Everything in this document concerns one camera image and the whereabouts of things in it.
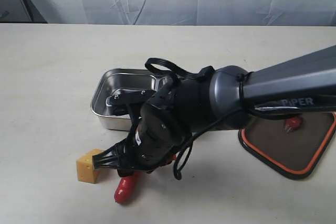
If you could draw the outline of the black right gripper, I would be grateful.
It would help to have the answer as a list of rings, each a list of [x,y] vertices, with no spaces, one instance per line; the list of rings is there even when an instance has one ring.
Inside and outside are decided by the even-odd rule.
[[[178,118],[172,95],[154,95],[144,104],[129,108],[131,129],[125,139],[92,157],[93,168],[116,169],[119,177],[135,170],[151,172],[176,160],[176,154],[191,137]]]

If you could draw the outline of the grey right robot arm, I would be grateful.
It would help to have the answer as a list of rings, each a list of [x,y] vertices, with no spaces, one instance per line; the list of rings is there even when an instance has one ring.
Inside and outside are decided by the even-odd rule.
[[[127,177],[172,163],[179,180],[194,141],[208,131],[241,130],[253,118],[335,111],[335,46],[255,72],[207,66],[191,73],[160,58],[149,58],[145,67],[168,81],[157,91],[121,94],[111,103],[119,115],[130,116],[131,128],[93,156],[94,169]]]

